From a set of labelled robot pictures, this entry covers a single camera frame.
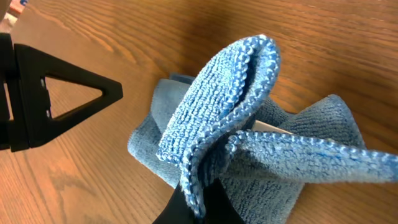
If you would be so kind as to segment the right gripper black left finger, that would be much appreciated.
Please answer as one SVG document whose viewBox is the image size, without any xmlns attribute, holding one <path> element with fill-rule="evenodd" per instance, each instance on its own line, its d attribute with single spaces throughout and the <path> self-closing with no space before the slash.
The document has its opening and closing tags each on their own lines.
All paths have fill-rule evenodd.
<svg viewBox="0 0 398 224">
<path fill-rule="evenodd" d="M 50 111 L 47 77 L 102 92 L 59 117 Z M 1 149 L 12 152 L 47 144 L 123 97 L 119 82 L 77 67 L 1 34 Z"/>
</svg>

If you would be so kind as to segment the blue microfiber cloth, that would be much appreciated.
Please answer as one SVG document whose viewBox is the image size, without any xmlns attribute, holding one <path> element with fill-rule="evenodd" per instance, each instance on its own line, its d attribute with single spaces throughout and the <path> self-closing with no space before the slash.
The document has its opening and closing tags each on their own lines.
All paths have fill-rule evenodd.
<svg viewBox="0 0 398 224">
<path fill-rule="evenodd" d="M 275 41 L 255 35 L 196 78 L 158 82 L 127 149 L 175 189 L 159 222 L 285 223 L 307 183 L 397 180 L 397 156 L 366 148 L 339 96 L 297 114 L 270 99 L 280 63 Z"/>
</svg>

